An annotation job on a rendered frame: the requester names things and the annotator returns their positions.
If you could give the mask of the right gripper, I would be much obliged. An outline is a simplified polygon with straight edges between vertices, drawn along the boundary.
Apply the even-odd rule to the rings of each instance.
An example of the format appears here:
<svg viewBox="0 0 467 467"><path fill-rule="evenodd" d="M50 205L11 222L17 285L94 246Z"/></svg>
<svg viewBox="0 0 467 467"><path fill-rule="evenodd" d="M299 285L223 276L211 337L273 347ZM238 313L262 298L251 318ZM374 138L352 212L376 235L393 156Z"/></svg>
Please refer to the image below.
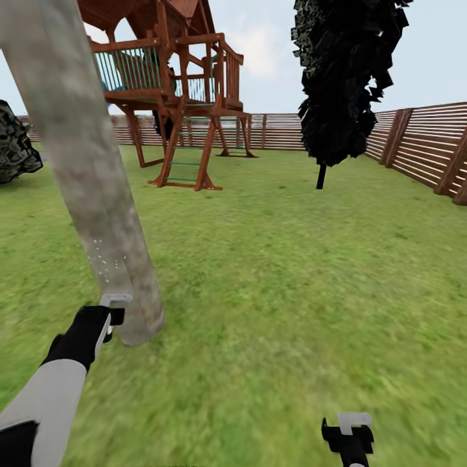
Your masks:
<svg viewBox="0 0 467 467"><path fill-rule="evenodd" d="M355 447L364 455L373 453L373 434L365 425L353 426L352 435L342 435L340 426L322 425L322 436L329 441L330 451L342 453L347 447Z"/></svg>

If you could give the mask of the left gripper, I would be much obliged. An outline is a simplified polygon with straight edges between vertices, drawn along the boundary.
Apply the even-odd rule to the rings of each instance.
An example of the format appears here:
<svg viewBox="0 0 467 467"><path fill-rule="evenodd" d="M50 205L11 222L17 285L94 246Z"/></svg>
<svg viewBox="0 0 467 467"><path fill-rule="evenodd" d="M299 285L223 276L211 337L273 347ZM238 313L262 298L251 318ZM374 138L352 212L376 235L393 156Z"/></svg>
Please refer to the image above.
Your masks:
<svg viewBox="0 0 467 467"><path fill-rule="evenodd" d="M117 308L117 309L112 309L109 308L108 311L111 314L111 326L118 326L123 324L123 319L125 317L125 309L124 308Z"/></svg>

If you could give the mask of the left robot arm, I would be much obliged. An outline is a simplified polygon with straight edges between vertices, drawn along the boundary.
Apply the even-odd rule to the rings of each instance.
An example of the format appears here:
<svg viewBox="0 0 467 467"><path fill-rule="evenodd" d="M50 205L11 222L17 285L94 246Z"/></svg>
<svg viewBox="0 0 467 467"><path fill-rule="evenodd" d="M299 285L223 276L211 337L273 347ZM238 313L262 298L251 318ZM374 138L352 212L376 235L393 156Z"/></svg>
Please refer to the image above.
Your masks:
<svg viewBox="0 0 467 467"><path fill-rule="evenodd" d="M57 335L36 373L0 414L0 467L59 467L90 363L111 326L123 324L126 293L102 294ZM109 309L107 309L109 308Z"/></svg>

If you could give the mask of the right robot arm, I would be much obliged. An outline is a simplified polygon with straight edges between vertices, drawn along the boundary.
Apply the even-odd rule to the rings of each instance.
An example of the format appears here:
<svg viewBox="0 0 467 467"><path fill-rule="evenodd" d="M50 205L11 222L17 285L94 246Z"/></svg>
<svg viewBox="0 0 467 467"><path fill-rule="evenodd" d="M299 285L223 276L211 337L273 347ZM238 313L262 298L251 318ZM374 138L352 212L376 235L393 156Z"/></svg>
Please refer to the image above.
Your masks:
<svg viewBox="0 0 467 467"><path fill-rule="evenodd" d="M322 425L322 436L329 441L330 451L341 453L344 467L369 467L367 453L373 453L373 422L368 413L338 413L339 426Z"/></svg>

